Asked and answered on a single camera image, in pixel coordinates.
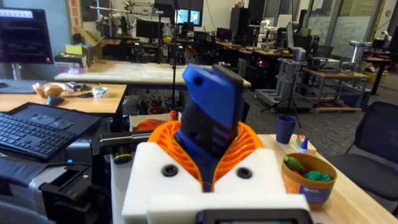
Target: computer monitor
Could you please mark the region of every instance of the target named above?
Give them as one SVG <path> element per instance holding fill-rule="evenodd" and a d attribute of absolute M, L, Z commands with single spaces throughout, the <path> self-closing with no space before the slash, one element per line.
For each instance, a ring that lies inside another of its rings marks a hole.
<path fill-rule="evenodd" d="M 190 14 L 190 22 L 193 22 L 194 25 L 196 26 L 200 26 L 200 13 L 201 11 L 194 11 L 191 10 L 191 14 Z"/>
<path fill-rule="evenodd" d="M 160 23 L 160 30 L 163 30 L 164 23 Z M 159 22 L 137 20 L 136 36 L 145 38 L 159 38 Z"/>
<path fill-rule="evenodd" d="M 0 62 L 53 63 L 44 10 L 0 7 Z"/>
<path fill-rule="evenodd" d="M 183 30 L 193 31 L 193 22 L 184 22 Z"/>
<path fill-rule="evenodd" d="M 228 40 L 229 38 L 231 38 L 231 32 L 229 29 L 217 28 L 216 37 L 220 40 Z"/>
<path fill-rule="evenodd" d="M 177 11 L 177 24 L 183 24 L 184 22 L 188 22 L 188 15 L 189 15 L 189 10 L 185 9 L 180 9 Z"/>

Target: black chair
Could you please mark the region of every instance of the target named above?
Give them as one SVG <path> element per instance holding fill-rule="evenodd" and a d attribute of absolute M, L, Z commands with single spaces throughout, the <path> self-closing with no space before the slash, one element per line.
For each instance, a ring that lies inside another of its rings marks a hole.
<path fill-rule="evenodd" d="M 398 164 L 398 105 L 375 102 L 366 111 L 355 133 L 354 143 L 343 155 L 329 161 L 362 189 L 391 201 L 398 200 L 398 171 L 374 159 L 347 154 L 355 145 Z M 398 207 L 392 213 L 398 214 Z"/>

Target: small bottle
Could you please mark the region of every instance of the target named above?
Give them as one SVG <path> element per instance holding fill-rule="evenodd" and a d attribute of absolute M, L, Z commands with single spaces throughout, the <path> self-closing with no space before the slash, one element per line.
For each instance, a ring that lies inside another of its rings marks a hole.
<path fill-rule="evenodd" d="M 305 137 L 303 143 L 301 143 L 301 145 L 300 145 L 300 150 L 298 152 L 302 153 L 302 154 L 306 154 L 307 148 L 308 148 L 307 145 L 308 145 L 308 137 Z"/>

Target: black keyboard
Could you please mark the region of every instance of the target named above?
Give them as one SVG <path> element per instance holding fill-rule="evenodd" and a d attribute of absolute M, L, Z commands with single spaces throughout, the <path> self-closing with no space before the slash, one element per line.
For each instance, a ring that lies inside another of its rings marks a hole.
<path fill-rule="evenodd" d="M 13 152 L 50 159 L 64 150 L 75 134 L 0 113 L 0 147 Z"/>

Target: cable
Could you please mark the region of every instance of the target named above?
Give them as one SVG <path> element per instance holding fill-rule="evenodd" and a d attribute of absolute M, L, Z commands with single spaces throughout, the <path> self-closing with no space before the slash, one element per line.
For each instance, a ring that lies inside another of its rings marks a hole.
<path fill-rule="evenodd" d="M 380 28 L 382 28 L 384 25 L 386 25 L 388 22 L 390 22 L 391 19 L 389 19 L 387 22 L 385 22 L 383 25 L 379 26 L 379 28 L 377 28 L 374 33 L 376 33 L 376 31 L 378 31 Z"/>
<path fill-rule="evenodd" d="M 206 4 L 207 4 L 207 9 L 209 10 L 209 15 L 210 15 L 211 23 L 213 24 L 214 30 L 216 30 L 216 26 L 214 26 L 214 22 L 213 22 L 213 17 L 211 16 L 211 12 L 210 12 L 210 7 L 209 7 L 209 2 L 208 2 L 208 0 L 206 0 Z"/>

